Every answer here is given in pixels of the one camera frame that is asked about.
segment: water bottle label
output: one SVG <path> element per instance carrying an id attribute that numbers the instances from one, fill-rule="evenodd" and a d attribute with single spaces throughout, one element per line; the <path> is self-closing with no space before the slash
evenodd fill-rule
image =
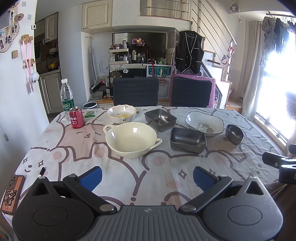
<path id="1" fill-rule="evenodd" d="M 69 111 L 72 107 L 74 107 L 74 99 L 63 101 L 64 111 Z"/>

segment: clothes rack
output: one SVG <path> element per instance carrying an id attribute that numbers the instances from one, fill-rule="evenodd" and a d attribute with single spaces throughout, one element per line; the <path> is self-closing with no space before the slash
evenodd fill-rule
<path id="1" fill-rule="evenodd" d="M 266 15 L 267 16 L 282 16 L 282 17 L 288 17 L 288 18 L 296 18 L 295 16 L 292 16 L 292 15 L 270 13 L 270 11 L 268 11 L 268 13 Z"/>

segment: window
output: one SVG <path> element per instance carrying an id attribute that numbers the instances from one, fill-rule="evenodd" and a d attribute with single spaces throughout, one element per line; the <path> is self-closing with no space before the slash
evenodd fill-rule
<path id="1" fill-rule="evenodd" d="M 272 132 L 287 143 L 295 127 L 286 109 L 286 92 L 296 94 L 296 45 L 295 34 L 289 33 L 284 53 L 273 52 L 265 68 L 259 94 L 256 117 Z"/>

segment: pen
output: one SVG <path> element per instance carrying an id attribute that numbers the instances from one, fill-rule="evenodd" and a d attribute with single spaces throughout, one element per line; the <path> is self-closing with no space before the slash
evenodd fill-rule
<path id="1" fill-rule="evenodd" d="M 38 177 L 42 177 L 43 174 L 45 173 L 45 168 L 43 167 L 39 173 L 39 176 Z"/>

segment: tablecloth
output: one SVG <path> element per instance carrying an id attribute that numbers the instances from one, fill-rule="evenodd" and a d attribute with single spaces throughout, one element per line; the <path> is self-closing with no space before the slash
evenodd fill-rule
<path id="1" fill-rule="evenodd" d="M 265 151 L 277 153 L 272 144 L 242 115 L 233 110 L 190 107 L 137 107 L 135 122 L 147 123 L 144 113 L 163 108 L 177 117 L 176 127 L 188 128 L 185 117 L 191 111 L 218 116 L 228 124 L 239 126 L 245 137 L 238 146 L 232 144 L 225 132 L 207 137 L 207 147 L 197 155 L 174 151 L 170 147 L 170 132 L 157 132 L 161 145 L 143 157 L 126 159 L 108 147 L 104 125 L 112 124 L 107 109 L 95 109 L 95 118 L 86 118 L 86 125 L 73 129 L 71 123 L 59 114 L 28 151 L 16 170 L 26 177 L 22 194 L 34 183 L 42 167 L 50 181 L 62 180 L 75 173 L 81 175 L 94 166 L 102 169 L 102 181 L 93 190 L 118 209 L 120 205 L 171 205 L 176 208 L 202 193 L 193 180 L 193 170 L 201 166 L 218 176 L 226 174 L 233 180 L 258 176 L 264 183 L 277 181 L 277 169 L 262 162 Z M 11 224 L 12 216 L 5 215 Z"/>

